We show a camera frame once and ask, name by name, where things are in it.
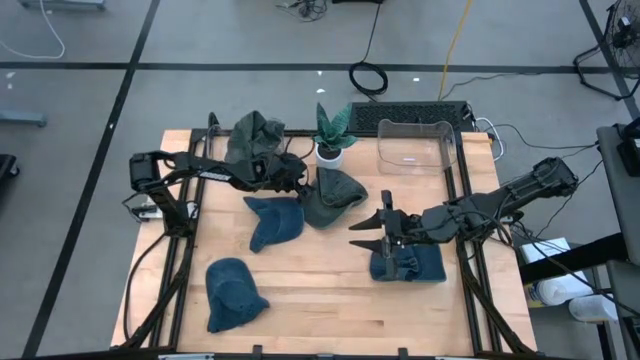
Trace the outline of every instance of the gray floor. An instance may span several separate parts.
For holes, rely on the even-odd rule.
[[[599,21],[609,0],[590,4]],[[51,20],[67,45],[65,61],[126,62],[149,0],[109,0],[108,10],[55,9]],[[330,6],[326,18],[298,23],[272,1],[162,0],[141,61],[177,63],[350,63],[364,53],[375,13],[371,4]],[[369,61],[442,64],[463,1],[387,0]],[[29,53],[56,53],[37,9],[0,3],[0,39]],[[476,0],[452,59],[459,65],[570,65],[595,44],[577,0]],[[0,48],[1,61],[21,61]],[[588,65],[604,66],[601,55]],[[42,111],[46,128],[0,125],[0,153],[20,159],[22,174],[3,199],[0,228],[0,358],[22,353],[87,179],[124,71],[2,69],[0,108]],[[362,76],[363,81],[371,74]],[[451,73],[448,84],[472,73]],[[610,75],[592,81],[615,89]],[[439,73],[389,73],[387,101],[434,100]],[[513,76],[457,88],[476,116],[513,124],[532,143],[588,144],[595,129],[628,122],[616,102],[581,86],[577,76]],[[137,71],[75,253],[40,346],[40,355],[106,349],[131,261],[137,224],[121,207],[129,193],[127,160],[157,149],[167,128],[202,127],[209,111],[230,127],[259,110],[290,128],[314,128],[322,102],[337,111],[365,101],[342,71]],[[506,154],[501,180],[545,156],[501,128]],[[581,177],[599,161],[595,150],[567,160]],[[538,201],[525,223],[542,228],[560,201]],[[618,230],[600,168],[583,184],[545,236],[588,243]],[[538,345],[550,355],[598,359],[594,326],[573,322],[565,307],[531,312]]]

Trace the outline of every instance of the black keyboard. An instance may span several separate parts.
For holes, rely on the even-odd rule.
[[[356,102],[352,106],[352,131],[377,131],[383,119],[410,124],[446,121],[456,130],[474,131],[473,114],[465,101]]]

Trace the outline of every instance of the blue cloth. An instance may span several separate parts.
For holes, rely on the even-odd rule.
[[[221,259],[209,266],[206,275],[209,324],[212,333],[244,325],[269,307],[258,295],[249,268],[240,259]]]
[[[247,196],[244,202],[260,217],[249,244],[249,249],[254,253],[260,252],[266,245],[293,240],[302,234],[304,211],[296,199]]]
[[[398,272],[396,279],[385,276],[385,261],[379,254],[371,253],[369,272],[378,281],[444,282],[447,274],[442,263],[442,253],[438,245],[419,245],[396,248]]]

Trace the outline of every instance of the white cable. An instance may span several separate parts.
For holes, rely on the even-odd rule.
[[[491,126],[491,130],[493,131],[493,134],[496,136],[496,141],[498,142],[498,145],[500,145],[500,155],[496,156],[493,158],[493,161],[498,161],[500,160],[500,158],[502,157],[502,155],[504,155],[504,146],[502,145],[502,140],[500,139],[500,135],[498,134],[498,131],[496,130],[495,126],[493,126],[493,123],[487,119],[487,118],[476,118],[476,121],[486,121],[487,124],[489,124],[489,126]]]
[[[5,44],[4,41],[2,41],[2,40],[0,40],[0,45],[2,45],[2,47],[5,48],[10,53],[13,53],[13,54],[18,55],[18,56],[25,57],[27,59],[57,60],[57,59],[62,58],[62,56],[64,56],[64,53],[67,51],[67,48],[64,46],[64,42],[62,42],[62,39],[60,39],[60,36],[58,36],[58,33],[56,32],[56,30],[53,28],[53,25],[51,25],[51,22],[49,21],[49,17],[47,16],[47,12],[44,11],[44,0],[40,0],[40,10],[42,10],[42,16],[44,17],[44,21],[47,22],[47,25],[49,25],[49,29],[51,29],[51,33],[53,34],[53,36],[56,37],[56,40],[58,40],[58,43],[60,44],[60,47],[61,47],[60,55],[50,56],[50,55],[29,55],[29,54],[24,54],[24,53],[21,53],[21,52],[19,52],[17,50],[13,50],[12,48],[9,47],[9,45]]]

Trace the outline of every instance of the wooden table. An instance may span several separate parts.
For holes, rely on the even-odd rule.
[[[189,136],[190,130],[166,131],[162,150],[185,151]],[[498,179],[486,134],[464,133],[463,139],[473,190],[494,190]],[[226,141],[226,137],[214,139],[214,158],[224,157]],[[391,190],[394,207],[407,213],[421,213],[447,200],[442,174],[380,174],[376,141],[361,139],[346,150],[342,166],[365,186],[369,192],[367,201],[351,209],[330,229],[320,231],[306,226],[299,238],[268,246],[259,254],[249,250],[258,217],[242,200],[252,194],[224,183],[207,182],[178,351],[248,353],[253,345],[260,344],[265,353],[393,355],[399,347],[406,347],[411,355],[472,354],[454,242],[442,246],[447,281],[438,284],[374,282],[368,272],[370,253],[348,244],[348,240],[375,239],[381,234],[382,230],[347,230],[350,224],[368,218],[381,207],[381,190]],[[301,156],[311,146],[310,139],[295,138],[289,151]],[[306,161],[313,176],[315,157]],[[454,174],[457,193],[462,194],[457,171]],[[177,196],[178,187],[172,191]],[[262,191],[254,196],[283,193]],[[162,231],[162,223],[157,220],[141,225],[133,259]],[[136,274],[131,330],[156,302],[167,244],[168,240],[150,253]],[[484,248],[498,310],[524,343],[535,348],[514,251],[491,241]],[[209,306],[205,272],[212,262],[225,257],[240,258],[247,264],[260,295],[269,300],[271,307],[243,327],[210,334],[206,330]],[[484,311],[477,304],[484,348],[490,349]],[[172,315],[170,305],[164,329],[168,329]],[[160,343],[167,343],[167,338],[168,331],[163,331]],[[112,343],[123,340],[121,307]]]

